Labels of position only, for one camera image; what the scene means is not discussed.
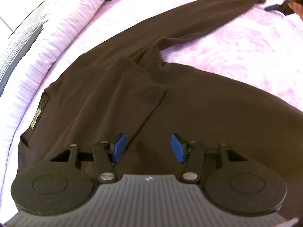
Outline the person's hand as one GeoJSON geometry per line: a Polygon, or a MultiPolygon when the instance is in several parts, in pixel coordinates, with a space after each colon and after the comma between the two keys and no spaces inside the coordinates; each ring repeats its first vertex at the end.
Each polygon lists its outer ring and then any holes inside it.
{"type": "Polygon", "coordinates": [[[288,0],[288,6],[300,17],[301,20],[303,20],[303,7],[300,2],[302,2],[302,0],[288,0]]]}

